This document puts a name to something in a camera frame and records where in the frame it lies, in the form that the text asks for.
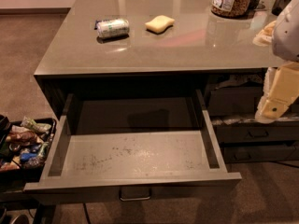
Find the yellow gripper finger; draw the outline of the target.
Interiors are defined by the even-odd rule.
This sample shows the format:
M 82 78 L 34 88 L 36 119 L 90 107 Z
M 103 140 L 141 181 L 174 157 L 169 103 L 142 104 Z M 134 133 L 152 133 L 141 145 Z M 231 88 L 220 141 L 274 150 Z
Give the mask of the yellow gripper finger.
M 272 43 L 272 34 L 276 21 L 268 23 L 254 38 L 253 44 L 261 47 L 269 46 Z
M 285 62 L 279 68 L 269 67 L 255 119 L 263 124 L 278 120 L 298 97 L 299 62 Z

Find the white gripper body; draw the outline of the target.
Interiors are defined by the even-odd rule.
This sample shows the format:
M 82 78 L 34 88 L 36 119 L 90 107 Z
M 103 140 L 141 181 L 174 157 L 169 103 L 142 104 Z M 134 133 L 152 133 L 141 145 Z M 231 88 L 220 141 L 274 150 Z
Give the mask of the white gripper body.
M 299 0 L 291 0 L 278 15 L 272 34 L 272 50 L 283 60 L 299 61 Z

